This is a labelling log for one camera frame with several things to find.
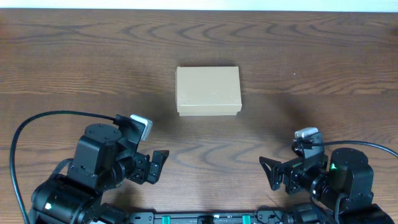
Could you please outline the cardboard box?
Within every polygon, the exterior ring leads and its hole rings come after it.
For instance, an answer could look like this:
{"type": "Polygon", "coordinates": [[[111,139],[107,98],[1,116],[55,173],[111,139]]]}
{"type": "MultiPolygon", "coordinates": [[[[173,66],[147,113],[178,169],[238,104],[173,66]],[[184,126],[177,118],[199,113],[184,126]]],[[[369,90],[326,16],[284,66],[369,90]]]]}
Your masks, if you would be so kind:
{"type": "Polygon", "coordinates": [[[242,109],[238,67],[177,67],[180,116],[236,116],[242,109]]]}

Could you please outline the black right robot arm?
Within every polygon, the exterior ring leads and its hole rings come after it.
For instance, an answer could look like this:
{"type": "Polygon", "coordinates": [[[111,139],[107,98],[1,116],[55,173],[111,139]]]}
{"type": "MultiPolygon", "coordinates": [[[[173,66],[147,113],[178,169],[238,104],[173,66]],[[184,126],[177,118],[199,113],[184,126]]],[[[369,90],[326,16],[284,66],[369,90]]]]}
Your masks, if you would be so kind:
{"type": "Polygon", "coordinates": [[[272,190],[285,186],[289,195],[306,191],[309,203],[270,212],[268,223],[392,223],[373,203],[374,171],[365,153],[354,148],[368,142],[336,141],[331,156],[317,128],[295,132],[292,150],[297,158],[282,163],[266,157],[259,162],[272,190]]]}

